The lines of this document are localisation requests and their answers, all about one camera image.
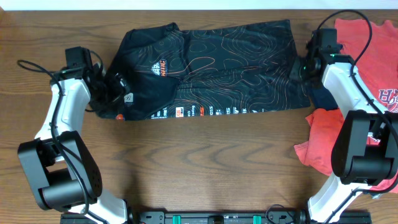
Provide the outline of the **black patterned sports jersey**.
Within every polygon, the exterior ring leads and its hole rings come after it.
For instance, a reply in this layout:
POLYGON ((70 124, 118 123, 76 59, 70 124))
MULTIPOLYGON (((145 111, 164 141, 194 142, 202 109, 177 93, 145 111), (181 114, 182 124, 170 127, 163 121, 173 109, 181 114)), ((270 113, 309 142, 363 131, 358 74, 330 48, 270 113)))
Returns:
POLYGON ((134 29, 108 69, 126 92, 96 112, 139 121, 305 108, 305 88, 290 78, 296 58, 288 20, 212 30, 181 30, 175 23, 134 29))

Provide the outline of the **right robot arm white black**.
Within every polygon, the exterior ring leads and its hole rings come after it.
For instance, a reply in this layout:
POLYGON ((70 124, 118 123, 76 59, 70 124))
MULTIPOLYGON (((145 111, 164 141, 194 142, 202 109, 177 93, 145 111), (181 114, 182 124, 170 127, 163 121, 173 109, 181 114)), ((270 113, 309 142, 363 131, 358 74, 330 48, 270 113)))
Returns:
POLYGON ((358 74, 354 60, 331 54, 322 60, 295 59, 290 78, 319 81, 334 98, 344 123, 331 151, 332 173, 322 188, 297 212, 294 223, 339 223, 361 194, 371 194, 383 180, 397 185, 397 115, 377 102, 358 74))

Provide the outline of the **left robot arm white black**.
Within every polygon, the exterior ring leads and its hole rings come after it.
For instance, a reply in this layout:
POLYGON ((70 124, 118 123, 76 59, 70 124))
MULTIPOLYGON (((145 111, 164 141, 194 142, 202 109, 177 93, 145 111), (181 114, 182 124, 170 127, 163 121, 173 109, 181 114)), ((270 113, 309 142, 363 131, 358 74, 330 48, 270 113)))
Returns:
POLYGON ((91 99, 85 72, 57 72, 40 131, 17 155, 37 205, 94 223, 130 223, 127 203, 103 189, 99 167, 80 134, 91 99))

